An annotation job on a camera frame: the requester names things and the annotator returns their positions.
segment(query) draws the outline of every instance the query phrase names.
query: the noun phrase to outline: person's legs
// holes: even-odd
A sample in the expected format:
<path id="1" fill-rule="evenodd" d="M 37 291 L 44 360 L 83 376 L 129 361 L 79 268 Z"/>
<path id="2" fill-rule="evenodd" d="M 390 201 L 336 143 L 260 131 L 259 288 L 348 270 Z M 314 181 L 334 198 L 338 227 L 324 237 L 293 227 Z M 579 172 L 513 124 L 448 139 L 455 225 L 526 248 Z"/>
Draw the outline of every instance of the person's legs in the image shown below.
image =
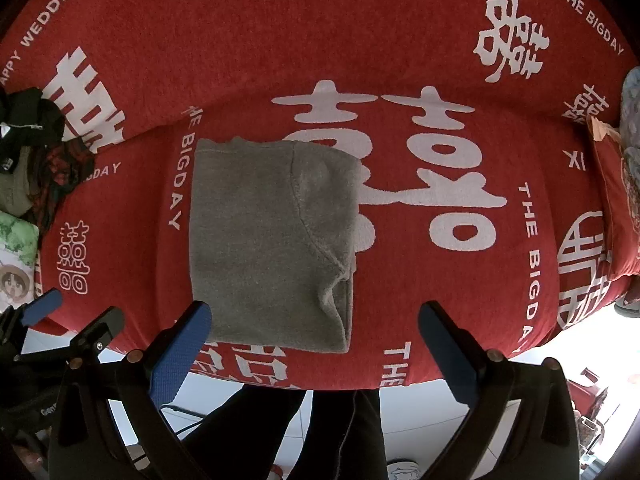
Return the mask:
<path id="1" fill-rule="evenodd" d="M 264 480 L 304 397 L 303 390 L 245 385 L 182 442 L 212 478 L 229 468 L 230 478 Z"/>
<path id="2" fill-rule="evenodd" d="M 379 391 L 314 392 L 289 480 L 388 480 Z"/>

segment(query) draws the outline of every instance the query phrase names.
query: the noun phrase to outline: red blanket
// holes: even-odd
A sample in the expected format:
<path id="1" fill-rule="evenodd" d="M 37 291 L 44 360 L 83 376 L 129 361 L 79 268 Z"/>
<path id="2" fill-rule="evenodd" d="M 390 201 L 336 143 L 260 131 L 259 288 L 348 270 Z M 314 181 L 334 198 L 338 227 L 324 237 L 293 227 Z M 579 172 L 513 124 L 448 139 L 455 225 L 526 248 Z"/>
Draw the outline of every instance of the red blanket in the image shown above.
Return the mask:
<path id="1" fill-rule="evenodd" d="M 523 352 L 626 288 L 606 280 L 578 123 L 616 120 L 635 64 L 598 0 L 31 0 L 0 84 L 44 88 L 98 153 L 44 238 L 42 286 L 65 297 L 52 320 L 78 330 L 115 304 L 114 347 L 145 348 L 192 300 L 197 139 L 320 140 L 370 170 L 350 352 L 219 344 L 194 370 L 431 380 L 416 317 L 432 299 L 485 348 Z"/>

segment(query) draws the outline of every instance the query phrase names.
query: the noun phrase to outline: white shoe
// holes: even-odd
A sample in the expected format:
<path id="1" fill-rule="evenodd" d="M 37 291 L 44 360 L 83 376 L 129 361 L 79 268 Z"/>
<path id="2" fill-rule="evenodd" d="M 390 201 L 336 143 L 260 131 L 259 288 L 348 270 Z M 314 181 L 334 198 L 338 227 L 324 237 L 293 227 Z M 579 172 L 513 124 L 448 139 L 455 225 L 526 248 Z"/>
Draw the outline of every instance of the white shoe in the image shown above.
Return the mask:
<path id="1" fill-rule="evenodd" d="M 386 466 L 389 480 L 420 480 L 420 467 L 415 462 L 394 462 Z"/>

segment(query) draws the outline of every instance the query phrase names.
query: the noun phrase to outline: anime pillowcase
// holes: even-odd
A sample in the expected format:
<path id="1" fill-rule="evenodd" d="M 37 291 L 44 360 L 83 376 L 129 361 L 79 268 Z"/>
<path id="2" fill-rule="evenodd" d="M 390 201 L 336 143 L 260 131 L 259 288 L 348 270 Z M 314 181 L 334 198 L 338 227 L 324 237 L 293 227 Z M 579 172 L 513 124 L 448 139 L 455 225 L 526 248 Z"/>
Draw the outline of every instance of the anime pillowcase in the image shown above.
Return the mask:
<path id="1" fill-rule="evenodd" d="M 38 228 L 0 211 L 0 312 L 33 301 Z"/>

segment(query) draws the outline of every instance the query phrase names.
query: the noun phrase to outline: pillow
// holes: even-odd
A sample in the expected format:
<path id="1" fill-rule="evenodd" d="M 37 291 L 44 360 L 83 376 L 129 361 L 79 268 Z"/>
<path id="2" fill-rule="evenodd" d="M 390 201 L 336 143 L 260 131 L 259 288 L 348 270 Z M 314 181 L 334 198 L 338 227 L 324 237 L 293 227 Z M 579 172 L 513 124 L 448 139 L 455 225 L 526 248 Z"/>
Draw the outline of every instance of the pillow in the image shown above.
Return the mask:
<path id="1" fill-rule="evenodd" d="M 38 228 L 0 211 L 0 312 L 33 301 Z"/>
<path id="2" fill-rule="evenodd" d="M 640 274 L 640 195 L 618 142 L 620 136 L 594 117 L 587 123 L 604 206 L 608 278 L 613 281 Z"/>

